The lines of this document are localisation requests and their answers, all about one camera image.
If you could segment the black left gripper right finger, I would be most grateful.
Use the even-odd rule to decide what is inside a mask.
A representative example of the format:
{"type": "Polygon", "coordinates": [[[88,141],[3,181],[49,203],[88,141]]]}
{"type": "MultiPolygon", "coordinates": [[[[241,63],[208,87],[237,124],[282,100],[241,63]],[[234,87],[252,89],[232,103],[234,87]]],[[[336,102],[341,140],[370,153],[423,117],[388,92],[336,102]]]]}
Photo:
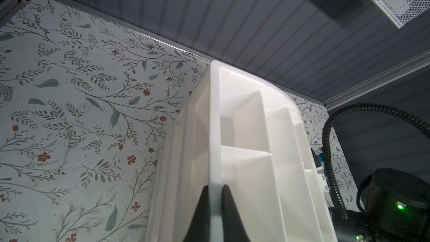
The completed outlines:
{"type": "Polygon", "coordinates": [[[228,185],[222,187],[221,212],[224,242],[250,242],[228,185]]]}

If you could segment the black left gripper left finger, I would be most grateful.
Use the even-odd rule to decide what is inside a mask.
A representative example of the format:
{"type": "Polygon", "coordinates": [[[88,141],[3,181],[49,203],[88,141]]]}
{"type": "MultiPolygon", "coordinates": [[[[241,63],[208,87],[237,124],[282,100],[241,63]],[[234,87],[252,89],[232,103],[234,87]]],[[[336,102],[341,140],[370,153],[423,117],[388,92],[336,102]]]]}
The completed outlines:
{"type": "Polygon", "coordinates": [[[210,224],[209,189],[204,186],[183,242],[209,242],[210,224]]]}

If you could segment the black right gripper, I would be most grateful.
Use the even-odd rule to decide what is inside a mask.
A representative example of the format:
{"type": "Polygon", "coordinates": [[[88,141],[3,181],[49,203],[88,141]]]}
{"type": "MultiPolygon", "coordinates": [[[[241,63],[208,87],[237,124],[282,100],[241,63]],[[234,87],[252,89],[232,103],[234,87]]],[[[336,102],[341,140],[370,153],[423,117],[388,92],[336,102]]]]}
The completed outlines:
{"type": "Polygon", "coordinates": [[[412,174],[383,168],[363,180],[360,211],[343,220],[330,209],[339,242],[427,242],[430,239],[430,185],[412,174]]]}

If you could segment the white desk drawer organizer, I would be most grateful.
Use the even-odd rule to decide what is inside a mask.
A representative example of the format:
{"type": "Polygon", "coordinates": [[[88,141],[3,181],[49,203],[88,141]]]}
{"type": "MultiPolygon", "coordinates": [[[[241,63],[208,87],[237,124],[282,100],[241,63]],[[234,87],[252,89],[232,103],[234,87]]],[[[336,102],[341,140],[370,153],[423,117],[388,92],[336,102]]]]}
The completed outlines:
{"type": "Polygon", "coordinates": [[[148,242],[183,242],[209,189],[209,242],[222,242],[222,187],[251,242],[334,242],[301,113],[281,89],[213,61],[159,152],[148,242]]]}

